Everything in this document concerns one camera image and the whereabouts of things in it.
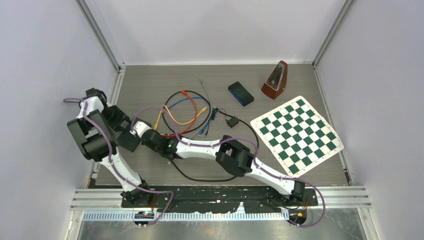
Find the dark grey network switch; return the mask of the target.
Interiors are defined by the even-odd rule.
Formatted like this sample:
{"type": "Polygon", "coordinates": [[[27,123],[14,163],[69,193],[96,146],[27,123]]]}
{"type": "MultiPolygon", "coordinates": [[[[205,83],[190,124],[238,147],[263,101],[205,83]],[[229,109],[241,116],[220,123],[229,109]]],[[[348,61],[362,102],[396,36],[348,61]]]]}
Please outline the dark grey network switch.
{"type": "MultiPolygon", "coordinates": [[[[142,119],[140,119],[138,117],[136,117],[134,119],[134,125],[138,121],[145,122],[150,127],[152,127],[152,125],[149,122],[147,122],[145,120],[142,120],[142,119]]],[[[134,135],[130,134],[130,130],[131,130],[131,128],[134,125],[132,125],[132,122],[130,122],[127,125],[127,127],[125,128],[125,130],[122,131],[120,133],[120,135],[118,136],[118,138],[117,138],[117,141],[118,141],[119,146],[122,147],[122,148],[124,148],[127,151],[130,151],[130,152],[134,152],[136,150],[136,148],[142,143],[142,138],[139,138],[137,136],[134,136],[134,135]]]]}

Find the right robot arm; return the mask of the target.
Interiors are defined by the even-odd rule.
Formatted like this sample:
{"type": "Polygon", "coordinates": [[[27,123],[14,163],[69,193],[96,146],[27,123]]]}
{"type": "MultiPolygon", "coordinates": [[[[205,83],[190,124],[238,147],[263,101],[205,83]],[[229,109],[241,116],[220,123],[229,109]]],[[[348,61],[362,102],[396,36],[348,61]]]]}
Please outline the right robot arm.
{"type": "Polygon", "coordinates": [[[275,189],[291,205],[306,197],[305,183],[295,180],[260,161],[239,138],[224,135],[214,141],[165,137],[153,129],[138,135],[141,144],[168,160],[200,158],[213,160],[234,177],[251,177],[275,189]]]}

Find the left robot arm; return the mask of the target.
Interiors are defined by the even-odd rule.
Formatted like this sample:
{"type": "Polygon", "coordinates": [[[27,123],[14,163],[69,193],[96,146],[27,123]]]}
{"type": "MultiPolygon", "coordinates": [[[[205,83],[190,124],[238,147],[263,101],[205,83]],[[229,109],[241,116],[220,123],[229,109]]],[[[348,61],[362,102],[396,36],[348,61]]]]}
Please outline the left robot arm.
{"type": "Polygon", "coordinates": [[[112,173],[121,184],[121,196],[127,203],[150,206],[154,194],[119,152],[119,147],[134,150],[141,142],[130,132],[131,119],[119,107],[110,104],[102,90],[90,88],[85,94],[83,98],[64,99],[80,107],[78,116],[67,123],[78,149],[87,160],[94,160],[112,173]]]}

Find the black power adapter with cord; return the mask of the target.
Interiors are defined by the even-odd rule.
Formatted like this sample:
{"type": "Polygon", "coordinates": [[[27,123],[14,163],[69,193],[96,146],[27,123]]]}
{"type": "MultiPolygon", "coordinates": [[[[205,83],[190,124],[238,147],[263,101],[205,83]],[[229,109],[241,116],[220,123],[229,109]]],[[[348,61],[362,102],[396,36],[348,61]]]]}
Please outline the black power adapter with cord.
{"type": "Polygon", "coordinates": [[[211,120],[215,119],[217,113],[221,113],[221,114],[224,115],[224,119],[226,120],[226,124],[230,128],[235,127],[240,122],[239,118],[237,118],[236,116],[232,116],[232,115],[227,114],[226,111],[223,108],[214,108],[212,110],[211,120]]]}

